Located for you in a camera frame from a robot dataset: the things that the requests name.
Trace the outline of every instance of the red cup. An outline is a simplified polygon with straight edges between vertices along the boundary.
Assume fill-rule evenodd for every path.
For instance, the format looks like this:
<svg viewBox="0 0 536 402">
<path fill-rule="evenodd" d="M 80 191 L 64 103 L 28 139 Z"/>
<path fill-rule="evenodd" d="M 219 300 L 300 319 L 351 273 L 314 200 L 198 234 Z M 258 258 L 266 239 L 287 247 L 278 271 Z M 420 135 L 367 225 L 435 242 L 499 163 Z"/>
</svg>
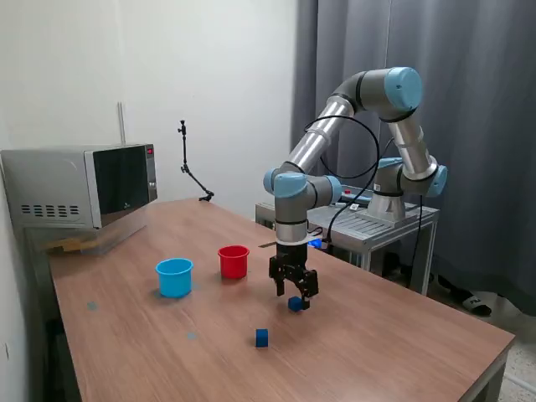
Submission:
<svg viewBox="0 0 536 402">
<path fill-rule="evenodd" d="M 240 279 L 248 273 L 248 254 L 243 245 L 228 245 L 218 250 L 221 276 L 227 279 Z"/>
</svg>

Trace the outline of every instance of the robotic arm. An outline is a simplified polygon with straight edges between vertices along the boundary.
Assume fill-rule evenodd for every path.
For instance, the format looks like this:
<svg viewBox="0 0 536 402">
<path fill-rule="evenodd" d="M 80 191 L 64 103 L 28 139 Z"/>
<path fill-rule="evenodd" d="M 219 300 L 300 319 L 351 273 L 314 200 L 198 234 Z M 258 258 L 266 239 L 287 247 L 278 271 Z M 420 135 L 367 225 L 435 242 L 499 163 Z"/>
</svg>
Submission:
<svg viewBox="0 0 536 402">
<path fill-rule="evenodd" d="M 382 159 L 374 182 L 374 196 L 368 214 L 377 219 L 404 218 L 401 196 L 405 192 L 439 195 L 446 182 L 446 167 L 428 153 L 423 131 L 414 112 L 422 97 L 419 74 L 408 67 L 370 70 L 345 80 L 327 99 L 319 117 L 353 116 L 375 111 L 386 122 L 399 149 L 400 158 Z M 305 267 L 307 261 L 307 210 L 329 205 L 341 197 L 340 182 L 332 176 L 308 176 L 331 140 L 338 134 L 343 118 L 316 121 L 279 168 L 265 174 L 264 187 L 275 196 L 276 255 L 270 259 L 270 278 L 277 296 L 285 293 L 284 279 L 301 292 L 303 309 L 318 293 L 317 273 Z"/>
</svg>

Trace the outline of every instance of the microwave door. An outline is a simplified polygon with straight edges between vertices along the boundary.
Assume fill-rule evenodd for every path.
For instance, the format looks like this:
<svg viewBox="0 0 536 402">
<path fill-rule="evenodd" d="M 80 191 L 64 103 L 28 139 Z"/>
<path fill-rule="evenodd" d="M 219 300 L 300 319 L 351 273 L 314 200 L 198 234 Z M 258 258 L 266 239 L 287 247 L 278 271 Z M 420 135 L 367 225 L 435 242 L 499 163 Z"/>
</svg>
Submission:
<svg viewBox="0 0 536 402">
<path fill-rule="evenodd" d="M 93 162 L 103 227 L 149 203 L 145 147 L 93 152 Z"/>
</svg>

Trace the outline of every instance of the blue object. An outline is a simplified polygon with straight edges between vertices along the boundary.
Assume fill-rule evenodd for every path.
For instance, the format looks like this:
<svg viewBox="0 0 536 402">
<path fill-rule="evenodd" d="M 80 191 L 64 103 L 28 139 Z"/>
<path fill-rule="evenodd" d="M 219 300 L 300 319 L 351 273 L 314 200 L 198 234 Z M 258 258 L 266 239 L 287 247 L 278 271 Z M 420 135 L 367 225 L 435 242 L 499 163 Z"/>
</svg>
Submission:
<svg viewBox="0 0 536 402">
<path fill-rule="evenodd" d="M 255 347 L 256 348 L 268 347 L 268 330 L 267 329 L 255 330 Z"/>
<path fill-rule="evenodd" d="M 378 163 L 378 169 L 385 168 L 386 166 L 396 165 L 402 163 L 401 157 L 382 157 Z"/>
<path fill-rule="evenodd" d="M 401 111 L 415 109 L 422 100 L 422 81 L 410 67 L 394 67 L 384 79 L 384 89 L 391 105 Z"/>
<path fill-rule="evenodd" d="M 437 168 L 437 172 L 434 176 L 434 181 L 430 185 L 430 188 L 428 188 L 428 193 L 426 193 L 426 197 L 437 197 L 443 192 L 443 188 L 445 188 L 446 184 L 446 177 L 448 176 L 448 169 L 446 166 L 440 165 Z"/>
<path fill-rule="evenodd" d="M 274 180 L 274 195 L 277 198 L 290 198 L 301 193 L 307 187 L 303 173 L 281 173 Z"/>
<path fill-rule="evenodd" d="M 315 249 L 322 248 L 322 239 L 315 239 L 307 242 L 310 246 L 314 247 Z"/>
<path fill-rule="evenodd" d="M 165 297 L 183 297 L 192 290 L 193 262 L 172 258 L 157 264 L 160 294 Z"/>
<path fill-rule="evenodd" d="M 330 204 L 336 203 L 343 193 L 343 186 L 341 182 L 338 181 L 338 178 L 334 176 L 326 176 L 327 180 L 332 184 L 332 202 Z"/>
<path fill-rule="evenodd" d="M 272 175 L 274 174 L 274 171 L 276 169 L 273 168 L 273 169 L 270 169 L 269 171 L 267 171 L 265 173 L 265 176 L 264 178 L 262 179 L 262 185 L 265 186 L 265 190 L 266 192 L 270 193 L 270 194 L 273 194 L 274 193 L 274 189 L 273 187 L 271 186 L 271 177 Z"/>
<path fill-rule="evenodd" d="M 302 299 L 298 296 L 293 296 L 288 299 L 288 308 L 294 312 L 299 312 L 302 309 Z"/>
</svg>

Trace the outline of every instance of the white wall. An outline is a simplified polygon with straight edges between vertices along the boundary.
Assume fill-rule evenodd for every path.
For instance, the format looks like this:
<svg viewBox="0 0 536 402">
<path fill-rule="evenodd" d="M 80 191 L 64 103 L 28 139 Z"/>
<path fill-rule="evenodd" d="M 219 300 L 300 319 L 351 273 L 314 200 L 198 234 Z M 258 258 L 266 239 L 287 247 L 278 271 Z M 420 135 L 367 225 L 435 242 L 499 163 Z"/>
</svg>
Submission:
<svg viewBox="0 0 536 402">
<path fill-rule="evenodd" d="M 119 26 L 109 0 L 2 0 L 0 103 L 14 147 L 119 143 Z"/>
<path fill-rule="evenodd" d="M 0 103 L 14 147 L 155 144 L 161 201 L 201 196 L 249 218 L 290 148 L 297 0 L 5 0 Z"/>
<path fill-rule="evenodd" d="M 0 110 L 0 149 L 9 147 Z M 26 284 L 15 248 L 3 182 L 0 181 L 0 400 L 24 402 L 29 397 L 27 332 L 24 321 Z"/>
<path fill-rule="evenodd" d="M 118 0 L 125 44 L 127 139 L 154 142 L 158 197 L 204 195 L 252 218 L 271 199 L 264 172 L 290 150 L 296 1 Z"/>
</svg>

